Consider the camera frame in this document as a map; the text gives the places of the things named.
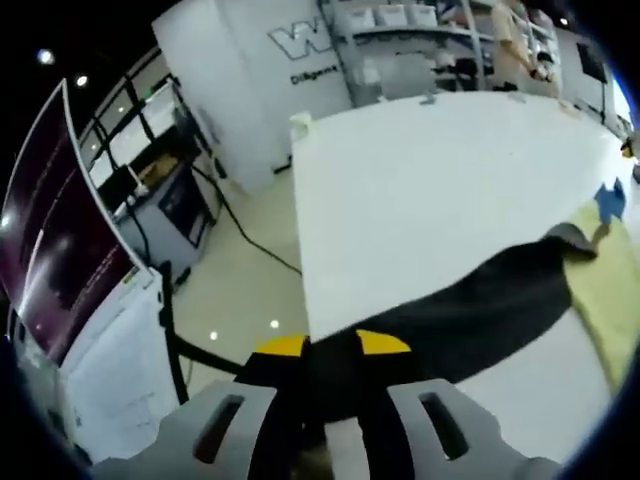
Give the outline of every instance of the wall logo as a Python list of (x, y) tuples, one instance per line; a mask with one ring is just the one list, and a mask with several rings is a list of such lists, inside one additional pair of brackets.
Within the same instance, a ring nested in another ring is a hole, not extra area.
[(294, 22), (290, 28), (276, 28), (267, 35), (290, 60), (300, 60), (312, 52), (324, 53), (332, 49), (327, 26), (320, 17)]
[(298, 85), (299, 83), (306, 81), (316, 81), (318, 77), (326, 75), (328, 73), (339, 72), (337, 65), (331, 65), (330, 67), (323, 68), (322, 70), (314, 70), (310, 72), (302, 72), (298, 75), (291, 75), (291, 83), (293, 85)]

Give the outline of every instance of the computer monitor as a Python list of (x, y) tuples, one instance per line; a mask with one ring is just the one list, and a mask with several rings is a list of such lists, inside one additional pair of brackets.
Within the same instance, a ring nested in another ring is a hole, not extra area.
[(107, 210), (115, 212), (122, 203), (135, 193), (138, 181), (129, 167), (117, 168), (98, 188), (98, 193)]

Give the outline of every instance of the blue object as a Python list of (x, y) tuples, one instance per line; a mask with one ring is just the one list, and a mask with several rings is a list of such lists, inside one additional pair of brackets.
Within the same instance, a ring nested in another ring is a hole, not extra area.
[(622, 188), (622, 182), (620, 179), (616, 180), (613, 186), (613, 190), (607, 190), (604, 184), (596, 193), (594, 197), (598, 202), (598, 208), (600, 209), (600, 221), (604, 225), (611, 223), (611, 216), (622, 219), (622, 212), (627, 204), (627, 200), (624, 195), (624, 189)]

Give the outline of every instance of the tiled floor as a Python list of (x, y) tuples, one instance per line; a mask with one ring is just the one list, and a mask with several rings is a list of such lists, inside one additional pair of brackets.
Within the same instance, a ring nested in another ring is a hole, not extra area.
[[(255, 242), (300, 266), (291, 171), (255, 197), (237, 195), (232, 208)], [(238, 363), (273, 337), (308, 333), (302, 278), (247, 243), (224, 210), (203, 258), (174, 298), (174, 317), (185, 340)], [(182, 366), (188, 378), (189, 362), (183, 359)], [(189, 394), (229, 378), (195, 363)]]

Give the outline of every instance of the white container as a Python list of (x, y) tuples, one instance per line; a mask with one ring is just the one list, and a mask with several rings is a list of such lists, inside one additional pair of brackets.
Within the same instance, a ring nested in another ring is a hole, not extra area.
[(438, 17), (433, 5), (411, 5), (410, 16), (413, 24), (420, 27), (437, 27)]
[(385, 27), (406, 27), (409, 25), (404, 5), (380, 5), (378, 20)]
[(349, 28), (353, 32), (371, 30), (376, 26), (376, 19), (371, 7), (351, 8), (345, 13)]

